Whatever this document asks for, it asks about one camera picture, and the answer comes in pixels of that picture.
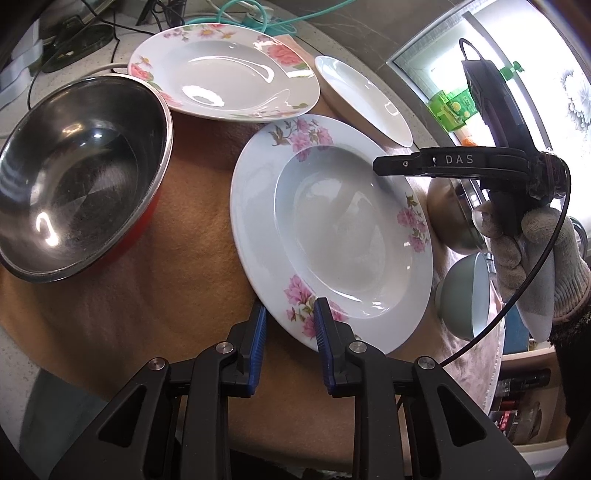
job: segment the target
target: bowl rim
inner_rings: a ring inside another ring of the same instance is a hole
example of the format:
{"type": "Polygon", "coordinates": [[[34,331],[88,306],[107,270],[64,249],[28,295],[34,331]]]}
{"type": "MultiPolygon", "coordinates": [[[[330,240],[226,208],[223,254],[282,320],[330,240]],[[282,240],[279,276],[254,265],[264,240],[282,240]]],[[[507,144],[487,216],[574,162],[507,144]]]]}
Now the bowl rim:
{"type": "Polygon", "coordinates": [[[2,148],[0,149],[0,160],[2,159],[2,156],[4,155],[4,152],[6,151],[6,149],[9,148],[10,145],[12,144],[15,134],[18,133],[18,131],[22,127],[23,123],[29,118],[30,115],[32,115],[32,113],[37,108],[39,108],[41,105],[43,105],[46,101],[54,98],[55,96],[61,94],[64,90],[67,90],[74,85],[78,85],[79,83],[95,82],[95,81],[98,81],[98,80],[103,79],[105,77],[118,77],[121,79],[125,79],[125,80],[129,80],[129,81],[138,83],[142,87],[148,89],[156,97],[156,99],[160,103],[162,112],[164,113],[166,136],[165,136],[165,140],[164,140],[164,151],[161,156],[161,161],[160,161],[160,165],[158,166],[158,170],[154,174],[154,177],[152,178],[152,181],[151,181],[150,185],[148,186],[148,190],[146,191],[146,194],[145,194],[144,198],[142,199],[141,203],[134,209],[134,211],[127,218],[127,220],[124,222],[124,224],[109,238],[108,241],[106,241],[103,244],[102,247],[96,249],[92,254],[90,254],[87,258],[85,258],[83,260],[80,260],[78,262],[75,262],[72,265],[69,265],[69,266],[63,267],[63,268],[59,268],[56,270],[49,270],[49,271],[42,272],[42,273],[31,272],[29,270],[25,270],[25,269],[15,265],[13,262],[11,262],[10,259],[5,255],[3,249],[0,245],[0,263],[11,274],[20,278],[21,280],[25,280],[25,281],[28,281],[31,283],[49,283],[49,282],[57,281],[57,280],[64,280],[65,278],[69,278],[69,277],[85,270],[87,267],[90,267],[93,263],[95,263],[97,260],[102,258],[111,248],[113,248],[125,236],[125,234],[135,225],[137,220],[144,214],[144,212],[148,208],[148,205],[150,205],[150,203],[154,199],[154,196],[155,196],[156,192],[158,191],[160,184],[162,183],[162,180],[164,178],[164,174],[166,173],[166,170],[168,168],[168,164],[170,162],[170,155],[171,155],[172,149],[173,149],[173,119],[172,119],[172,115],[170,113],[170,109],[168,108],[166,101],[160,95],[160,93],[158,92],[157,89],[155,89],[149,83],[147,83],[139,78],[132,77],[130,75],[123,74],[123,73],[108,73],[105,75],[93,75],[93,76],[89,76],[89,77],[79,78],[79,79],[76,79],[72,82],[66,83],[65,85],[59,87],[58,89],[52,91],[51,93],[49,93],[48,95],[43,97],[39,102],[37,102],[33,106],[33,108],[31,108],[18,121],[17,125],[14,127],[14,129],[12,130],[12,132],[10,133],[8,138],[6,139],[6,142],[4,143],[2,148]]]}

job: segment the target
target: stainless steel bowl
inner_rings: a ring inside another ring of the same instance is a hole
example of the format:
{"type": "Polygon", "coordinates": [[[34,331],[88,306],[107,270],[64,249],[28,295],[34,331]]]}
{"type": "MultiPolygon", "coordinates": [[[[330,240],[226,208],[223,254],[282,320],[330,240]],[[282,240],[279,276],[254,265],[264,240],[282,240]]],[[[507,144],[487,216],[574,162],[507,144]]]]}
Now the stainless steel bowl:
{"type": "Polygon", "coordinates": [[[475,180],[431,179],[427,210],[439,240],[462,255],[487,253],[485,239],[472,220],[472,211],[484,201],[475,180]]]}
{"type": "Polygon", "coordinates": [[[61,280],[138,235],[172,141],[164,99],[127,75],[78,80],[35,105],[0,153],[3,265],[61,280]]]}

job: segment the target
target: ceramic bowl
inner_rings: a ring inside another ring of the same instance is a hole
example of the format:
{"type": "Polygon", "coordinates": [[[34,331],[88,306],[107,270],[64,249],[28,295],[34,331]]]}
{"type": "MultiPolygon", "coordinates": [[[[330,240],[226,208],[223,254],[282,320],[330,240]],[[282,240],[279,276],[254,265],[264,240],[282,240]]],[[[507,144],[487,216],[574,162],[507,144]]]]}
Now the ceramic bowl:
{"type": "Polygon", "coordinates": [[[346,63],[326,57],[314,61],[329,106],[348,123],[380,145],[413,144],[413,135],[396,106],[361,73],[346,63]]]}
{"type": "Polygon", "coordinates": [[[215,120],[288,119],[320,97],[314,71],[296,52],[237,25],[160,32],[136,48],[128,72],[159,90],[171,109],[215,120]]]}
{"type": "Polygon", "coordinates": [[[472,340],[486,327],[491,287],[481,253],[458,260],[437,286],[437,314],[452,334],[472,340]]]}

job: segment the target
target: floral plate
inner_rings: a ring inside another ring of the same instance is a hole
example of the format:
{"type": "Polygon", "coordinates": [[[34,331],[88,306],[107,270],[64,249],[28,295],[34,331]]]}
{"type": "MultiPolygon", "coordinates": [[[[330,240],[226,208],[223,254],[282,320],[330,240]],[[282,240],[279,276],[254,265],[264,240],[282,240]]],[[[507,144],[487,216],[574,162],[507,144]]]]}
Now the floral plate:
{"type": "Polygon", "coordinates": [[[160,32],[135,49],[128,73],[159,90],[171,109],[217,120],[293,118],[320,97],[314,71],[296,52],[234,25],[160,32]]]}
{"type": "Polygon", "coordinates": [[[405,177],[378,177],[383,150],[332,118],[303,115],[257,132],[230,191],[232,232],[256,294],[317,349],[313,304],[383,352],[421,320],[433,276],[424,213],[405,177]]]}

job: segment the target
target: brown tablecloth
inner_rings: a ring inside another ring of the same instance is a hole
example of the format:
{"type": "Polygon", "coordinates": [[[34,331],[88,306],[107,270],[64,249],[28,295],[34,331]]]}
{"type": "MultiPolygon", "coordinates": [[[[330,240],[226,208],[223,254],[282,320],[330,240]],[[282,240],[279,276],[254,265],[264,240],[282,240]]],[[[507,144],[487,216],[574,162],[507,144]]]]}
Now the brown tablecloth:
{"type": "MultiPolygon", "coordinates": [[[[335,116],[321,99],[313,113],[335,116]]],[[[254,293],[229,219],[233,167],[259,125],[173,113],[174,147],[154,219],[113,264],[57,283],[33,285],[0,269],[0,324],[39,366],[109,399],[155,356],[196,356],[247,318],[254,293]]],[[[425,191],[413,182],[426,211],[425,191]]],[[[431,229],[434,281],[455,256],[431,229]]],[[[448,367],[482,405],[495,372],[498,330],[448,367]]],[[[438,360],[464,342],[434,311],[393,355],[438,360]]],[[[327,395],[317,354],[272,322],[262,377],[249,400],[231,399],[235,448],[283,462],[350,468],[353,399],[327,395]]]]}

